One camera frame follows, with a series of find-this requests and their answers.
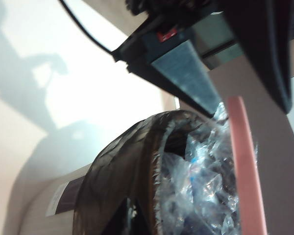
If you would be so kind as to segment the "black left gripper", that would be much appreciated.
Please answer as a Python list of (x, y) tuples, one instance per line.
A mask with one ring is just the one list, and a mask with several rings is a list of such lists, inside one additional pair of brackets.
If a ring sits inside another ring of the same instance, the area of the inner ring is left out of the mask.
[(127, 0), (126, 8), (135, 16), (146, 13), (147, 19), (112, 52), (114, 60), (126, 62), (130, 73), (212, 117), (221, 97), (201, 62), (194, 33), (174, 27), (190, 27), (220, 11), (221, 1)]

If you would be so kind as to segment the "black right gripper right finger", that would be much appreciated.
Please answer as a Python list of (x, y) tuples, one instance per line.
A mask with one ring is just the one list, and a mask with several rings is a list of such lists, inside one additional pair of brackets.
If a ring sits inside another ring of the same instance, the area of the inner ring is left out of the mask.
[(143, 208), (138, 199), (135, 200), (136, 215), (133, 219), (134, 235), (149, 235), (149, 227), (145, 218)]

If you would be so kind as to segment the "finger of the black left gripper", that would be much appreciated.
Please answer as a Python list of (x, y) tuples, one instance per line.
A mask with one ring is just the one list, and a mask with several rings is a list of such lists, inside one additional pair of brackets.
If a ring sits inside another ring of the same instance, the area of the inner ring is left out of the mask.
[(292, 0), (223, 0), (224, 17), (267, 92), (292, 108), (290, 29)]

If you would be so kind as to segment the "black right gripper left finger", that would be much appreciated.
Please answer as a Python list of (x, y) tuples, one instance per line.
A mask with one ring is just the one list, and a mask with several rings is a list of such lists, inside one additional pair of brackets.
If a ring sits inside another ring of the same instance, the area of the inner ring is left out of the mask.
[(128, 198), (125, 198), (105, 227), (106, 235), (128, 235)]

